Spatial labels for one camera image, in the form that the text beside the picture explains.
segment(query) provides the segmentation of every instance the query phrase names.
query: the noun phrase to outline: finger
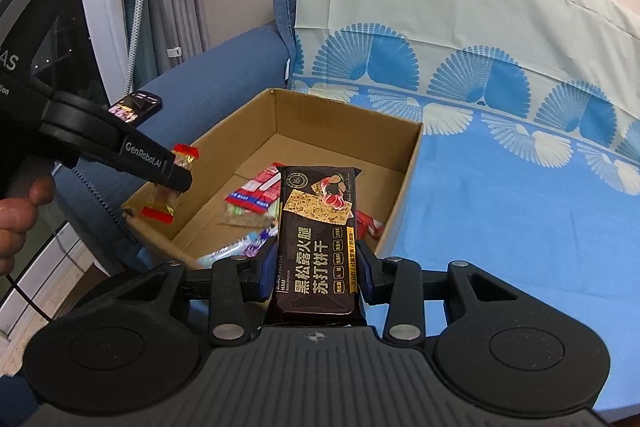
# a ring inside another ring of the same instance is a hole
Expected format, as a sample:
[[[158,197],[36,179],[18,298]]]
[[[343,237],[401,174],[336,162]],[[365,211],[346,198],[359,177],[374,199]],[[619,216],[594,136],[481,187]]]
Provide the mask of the finger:
[[[8,257],[6,259],[0,259],[0,275],[9,275],[15,266],[15,258]]]
[[[56,182],[54,181],[53,176],[41,176],[31,184],[29,199],[31,200],[31,203],[36,205],[49,204],[53,201],[55,194]]]
[[[27,198],[0,201],[0,229],[26,232],[38,220],[38,209]]]
[[[17,254],[26,240],[26,234],[15,233],[10,230],[0,230],[0,258],[12,257]]]

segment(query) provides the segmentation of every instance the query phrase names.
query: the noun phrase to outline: blue sofa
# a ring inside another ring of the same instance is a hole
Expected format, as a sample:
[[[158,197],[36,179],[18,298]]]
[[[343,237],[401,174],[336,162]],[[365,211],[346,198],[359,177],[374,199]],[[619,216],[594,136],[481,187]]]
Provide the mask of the blue sofa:
[[[284,87],[289,53],[275,24],[254,28],[146,84],[162,109],[140,131],[167,148],[191,143],[256,94]],[[143,270],[140,244],[127,233],[120,207],[143,181],[81,160],[56,174],[58,203],[81,239],[110,272]]]

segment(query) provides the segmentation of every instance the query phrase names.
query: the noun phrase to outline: floor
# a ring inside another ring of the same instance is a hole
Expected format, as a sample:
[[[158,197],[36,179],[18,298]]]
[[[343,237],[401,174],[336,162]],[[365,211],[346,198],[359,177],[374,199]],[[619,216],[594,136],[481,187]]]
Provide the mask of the floor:
[[[79,242],[71,252],[74,269],[67,269],[59,277],[43,286],[37,304],[49,315],[60,317],[68,312],[79,299],[97,283],[107,278],[98,268],[89,249]],[[3,336],[0,349],[0,375],[14,375],[22,365],[22,354],[30,338],[46,325],[46,320],[27,307],[9,336]]]

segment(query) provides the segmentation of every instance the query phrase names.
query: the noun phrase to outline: red candy wrapper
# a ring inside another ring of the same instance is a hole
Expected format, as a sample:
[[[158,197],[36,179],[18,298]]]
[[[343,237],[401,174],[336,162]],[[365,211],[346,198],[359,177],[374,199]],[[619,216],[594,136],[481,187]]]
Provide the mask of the red candy wrapper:
[[[178,143],[172,152],[175,154],[174,164],[187,170],[191,170],[193,161],[200,157],[196,147],[182,143]],[[179,197],[180,192],[176,190],[162,185],[154,185],[154,191],[140,211],[140,215],[170,225],[174,222],[174,212],[178,205]]]
[[[356,210],[356,235],[358,239],[364,238],[367,232],[369,232],[374,239],[380,239],[384,230],[385,225],[373,219],[373,217],[367,216],[364,212]]]
[[[225,201],[240,206],[257,214],[264,214],[271,203],[280,197],[281,163],[272,163],[270,167],[260,172],[253,180],[247,181],[242,187],[229,194]]]

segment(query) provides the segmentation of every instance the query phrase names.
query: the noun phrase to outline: open cardboard box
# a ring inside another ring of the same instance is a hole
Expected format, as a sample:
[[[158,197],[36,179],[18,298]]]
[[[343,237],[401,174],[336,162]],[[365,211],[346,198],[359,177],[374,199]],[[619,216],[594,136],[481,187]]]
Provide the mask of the open cardboard box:
[[[172,224],[140,217],[149,183],[124,204],[127,224],[147,248],[198,268],[197,258],[257,230],[219,220],[226,196],[271,163],[357,167],[358,210],[385,223],[380,240],[367,235],[367,242],[386,257],[398,237],[421,137],[420,123],[290,90],[265,90],[196,140],[200,159],[191,170],[193,184],[181,195]]]

